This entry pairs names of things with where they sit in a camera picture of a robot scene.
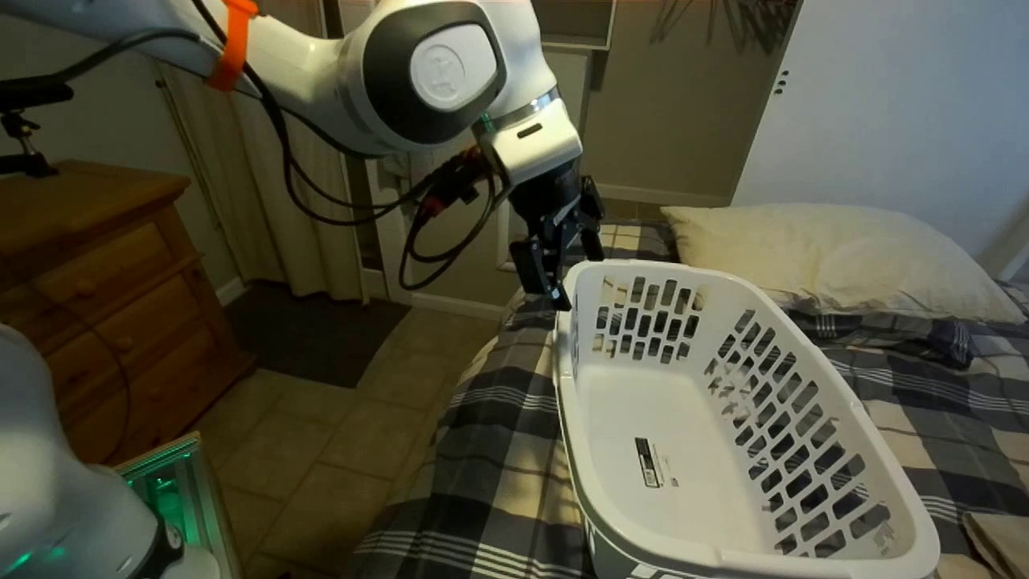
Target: dresser drawer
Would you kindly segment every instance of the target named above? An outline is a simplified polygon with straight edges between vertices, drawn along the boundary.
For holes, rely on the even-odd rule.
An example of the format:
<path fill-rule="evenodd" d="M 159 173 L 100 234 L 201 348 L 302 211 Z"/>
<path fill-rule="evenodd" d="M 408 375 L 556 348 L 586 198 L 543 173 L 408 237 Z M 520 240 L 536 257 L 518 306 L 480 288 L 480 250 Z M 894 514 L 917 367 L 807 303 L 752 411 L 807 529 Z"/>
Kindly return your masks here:
<path fill-rule="evenodd" d="M 73 315 L 19 281 L 0 281 L 0 321 L 19 327 L 37 351 L 54 351 L 81 332 Z"/>
<path fill-rule="evenodd" d="M 115 391 L 95 411 L 81 416 L 81 418 L 66 418 L 63 433 L 66 433 L 70 449 L 82 464 L 109 460 L 121 444 L 121 433 L 128 426 L 126 411 L 130 411 L 130 401 L 126 391 Z"/>
<path fill-rule="evenodd" d="M 95 321 L 171 267 L 172 250 L 159 237 L 158 225 L 143 221 L 37 272 L 33 285 L 73 315 Z"/>
<path fill-rule="evenodd" d="M 195 326 L 182 342 L 175 342 L 166 358 L 159 358 L 141 381 L 130 383 L 130 421 L 128 421 L 128 449 L 143 449 L 159 442 L 182 433 L 195 418 L 178 409 L 195 409 L 195 383 L 207 359 L 218 358 L 216 339 Z"/>
<path fill-rule="evenodd" d="M 128 390 L 115 358 L 95 336 L 81 336 L 49 358 L 62 421 L 95 411 L 106 398 Z"/>
<path fill-rule="evenodd" d="M 95 332 L 115 348 L 128 375 L 139 375 L 143 358 L 158 358 L 159 348 L 200 317 L 200 306 L 182 278 L 171 278 L 146 297 L 128 303 L 121 313 L 95 326 Z"/>

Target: wooden dresser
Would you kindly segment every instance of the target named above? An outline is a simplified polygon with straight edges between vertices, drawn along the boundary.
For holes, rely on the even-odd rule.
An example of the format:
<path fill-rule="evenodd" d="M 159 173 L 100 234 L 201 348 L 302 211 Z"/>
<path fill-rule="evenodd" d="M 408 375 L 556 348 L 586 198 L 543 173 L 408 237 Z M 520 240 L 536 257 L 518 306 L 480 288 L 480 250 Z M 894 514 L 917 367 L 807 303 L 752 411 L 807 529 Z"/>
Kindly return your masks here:
<path fill-rule="evenodd" d="M 249 358 L 171 207 L 182 178 L 58 170 L 0 181 L 0 321 L 52 363 L 81 460 L 117 464 L 182 433 Z"/>

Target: drawer handle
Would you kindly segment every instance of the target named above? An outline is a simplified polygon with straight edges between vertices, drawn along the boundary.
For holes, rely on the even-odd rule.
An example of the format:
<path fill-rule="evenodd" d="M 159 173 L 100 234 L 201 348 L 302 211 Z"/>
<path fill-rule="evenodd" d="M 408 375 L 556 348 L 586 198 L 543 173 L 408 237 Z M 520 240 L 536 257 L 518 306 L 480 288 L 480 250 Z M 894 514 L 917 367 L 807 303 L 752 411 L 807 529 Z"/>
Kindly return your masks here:
<path fill-rule="evenodd" d="M 85 297 L 94 297 L 94 293 L 95 293 L 95 282 L 94 282 L 94 281 L 73 282 L 73 297 L 85 300 Z"/>
<path fill-rule="evenodd" d="M 135 351 L 135 343 L 139 343 L 139 342 L 135 342 L 130 336 L 115 339 L 115 348 L 117 348 L 117 351 Z"/>

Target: wall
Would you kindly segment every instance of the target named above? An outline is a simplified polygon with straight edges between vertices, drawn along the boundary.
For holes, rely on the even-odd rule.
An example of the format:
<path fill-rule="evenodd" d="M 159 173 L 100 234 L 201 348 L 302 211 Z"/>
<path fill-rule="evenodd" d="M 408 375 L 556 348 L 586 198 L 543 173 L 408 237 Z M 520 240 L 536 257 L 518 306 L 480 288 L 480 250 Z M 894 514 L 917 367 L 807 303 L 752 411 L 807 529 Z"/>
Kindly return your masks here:
<path fill-rule="evenodd" d="M 994 267 L 1029 244 L 1024 0 L 809 0 L 782 76 L 736 204 L 900 209 Z"/>
<path fill-rule="evenodd" d="M 0 15 L 0 76 L 28 76 L 66 69 L 100 45 L 70 31 L 40 30 L 36 21 Z M 117 54 L 85 76 L 73 79 L 73 100 L 28 110 L 40 124 L 36 148 L 49 162 L 81 158 L 100 163 L 126 163 L 143 170 L 186 173 L 190 158 L 175 138 L 154 69 L 141 54 Z M 0 134 L 0 153 L 19 151 Z M 230 257 L 195 188 L 175 204 L 182 225 L 201 254 L 213 285 L 235 281 Z"/>
<path fill-rule="evenodd" d="M 740 49 L 722 0 L 676 0 L 684 12 L 652 38 L 662 7 L 621 0 L 601 84 L 586 106 L 586 166 L 601 195 L 726 204 L 759 124 L 782 53 Z"/>

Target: black cable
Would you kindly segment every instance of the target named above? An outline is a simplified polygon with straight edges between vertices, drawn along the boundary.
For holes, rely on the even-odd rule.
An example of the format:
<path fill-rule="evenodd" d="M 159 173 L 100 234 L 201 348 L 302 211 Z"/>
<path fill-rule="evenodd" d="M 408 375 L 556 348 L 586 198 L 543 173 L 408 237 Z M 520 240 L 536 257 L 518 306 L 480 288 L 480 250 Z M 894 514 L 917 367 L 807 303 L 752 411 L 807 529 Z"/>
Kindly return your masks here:
<path fill-rule="evenodd" d="M 218 26 L 216 15 L 201 7 L 201 0 L 191 0 L 191 7 L 195 7 L 195 12 L 206 18 L 206 26 L 213 30 L 213 35 L 218 35 L 218 38 L 223 42 L 222 26 Z M 377 207 L 377 204 L 346 204 L 346 198 L 331 195 L 331 194 L 329 194 L 324 188 L 319 188 L 319 182 L 308 178 L 308 170 L 295 162 L 281 106 L 279 106 L 276 96 L 265 91 L 265 84 L 259 79 L 259 74 L 258 74 L 249 65 L 243 65 L 243 76 L 255 84 L 255 91 L 258 91 L 258 96 L 259 96 L 258 103 L 259 103 L 262 116 L 271 118 L 271 124 L 272 124 L 272 132 L 276 132 L 276 138 L 279 138 L 287 194 L 290 194 L 291 207 L 295 207 L 299 211 L 304 211 L 308 220 L 324 221 L 324 225 L 366 225 L 366 221 L 377 221 L 377 220 L 381 220 L 385 211 L 405 207 L 408 198 L 414 198 L 414 195 L 422 194 L 422 190 L 408 190 L 405 195 L 399 195 L 399 198 L 392 198 L 392 204 L 381 204 L 381 207 Z M 362 209 L 362 211 L 369 211 L 369 217 L 361 217 L 361 220 L 331 220 L 331 217 L 314 211 L 310 207 L 304 207 L 304 204 L 299 198 L 299 190 L 295 190 L 291 173 L 299 173 L 302 182 L 308 182 L 308 190 L 310 190 L 314 195 L 321 195 L 324 204 L 345 207 L 345 209 Z"/>
<path fill-rule="evenodd" d="M 222 26 L 218 26 L 216 15 L 201 7 L 201 0 L 191 0 L 191 7 L 195 7 L 195 12 L 206 18 L 206 26 L 213 30 L 213 35 L 218 35 L 218 38 L 223 42 Z M 259 103 L 262 116 L 271 118 L 271 124 L 272 124 L 272 132 L 276 132 L 276 138 L 279 138 L 279 148 L 281 148 L 281 158 L 279 158 L 279 162 L 281 162 L 287 194 L 290 194 L 290 198 L 291 198 L 291 207 L 295 207 L 299 211 L 304 211 L 308 220 L 324 221 L 324 225 L 366 225 L 366 221 L 377 221 L 377 220 L 381 220 L 385 211 L 392 211 L 392 209 L 416 198 L 414 225 L 408 227 L 408 237 L 405 237 L 405 248 L 402 248 L 402 264 L 399 264 L 399 285 L 402 285 L 402 288 L 422 288 L 422 285 L 433 282 L 444 269 L 450 269 L 453 262 L 456 262 L 456 257 L 473 244 L 473 237 L 486 227 L 486 221 L 487 221 L 487 217 L 495 211 L 495 207 L 505 198 L 505 194 L 500 194 L 500 195 L 495 194 L 495 182 L 491 182 L 491 173 L 487 173 L 491 195 L 487 195 L 486 209 L 482 209 L 480 221 L 469 227 L 469 234 L 466 234 L 461 240 L 456 240 L 453 248 L 423 257 L 423 254 L 414 250 L 416 231 L 423 227 L 423 217 L 422 217 L 422 211 L 423 211 L 423 204 L 433 195 L 433 190 L 436 190 L 440 182 L 448 188 L 448 181 L 458 170 L 458 162 L 466 162 L 466 158 L 461 158 L 461 153 L 450 158 L 448 163 L 440 163 L 436 170 L 430 170 L 422 182 L 414 182 L 408 194 L 402 194 L 399 198 L 392 198 L 392 204 L 385 204 L 385 207 L 377 207 L 377 204 L 374 204 L 374 207 L 345 204 L 345 198 L 324 194 L 324 190 L 308 178 L 308 170 L 295 162 L 281 106 L 279 106 L 276 96 L 265 91 L 265 84 L 259 79 L 259 74 L 258 74 L 249 65 L 243 65 L 243 76 L 255 84 L 255 91 L 258 91 L 258 96 L 259 96 L 258 103 Z M 295 181 L 291 181 L 291 178 L 299 178 L 302 182 L 308 182 L 308 190 L 310 190 L 314 195 L 321 195 L 324 204 L 346 207 L 346 209 L 366 209 L 369 217 L 361 217 L 361 220 L 331 220 L 331 217 L 321 217 L 321 211 L 314 211 L 310 207 L 304 207 L 304 204 L 299 198 L 299 190 L 295 190 Z M 433 272 L 428 272 L 423 281 L 408 282 L 408 281 L 405 281 L 408 257 L 414 257 L 414 262 L 422 262 L 422 264 L 440 264 L 440 267 L 436 267 Z"/>
<path fill-rule="evenodd" d="M 146 30 L 146 31 L 121 35 L 121 38 L 102 45 L 100 53 L 85 54 L 82 62 L 78 62 L 78 65 L 70 65 L 63 70 L 54 70 L 49 76 L 66 84 L 66 79 L 100 69 L 102 62 L 109 62 L 109 58 L 115 58 L 115 54 L 121 54 L 121 53 L 128 53 L 135 45 L 154 42 L 154 38 L 186 38 L 186 42 L 201 45 L 200 35 L 186 31 L 186 30 Z"/>
<path fill-rule="evenodd" d="M 453 262 L 476 240 L 476 234 L 486 227 L 487 217 L 500 207 L 500 198 L 508 198 L 508 190 L 495 194 L 495 182 L 487 178 L 487 198 L 480 211 L 480 221 L 448 250 L 440 254 L 416 254 L 414 244 L 416 244 L 416 234 L 422 227 L 428 225 L 423 217 L 414 217 L 414 225 L 408 227 L 405 234 L 405 248 L 402 248 L 402 257 L 399 257 L 399 285 L 402 288 L 423 288 L 428 282 L 433 282 L 436 278 L 444 278 Z M 408 282 L 408 257 L 414 257 L 416 264 L 440 264 L 436 269 L 430 269 L 428 278 L 422 278 L 416 282 Z"/>

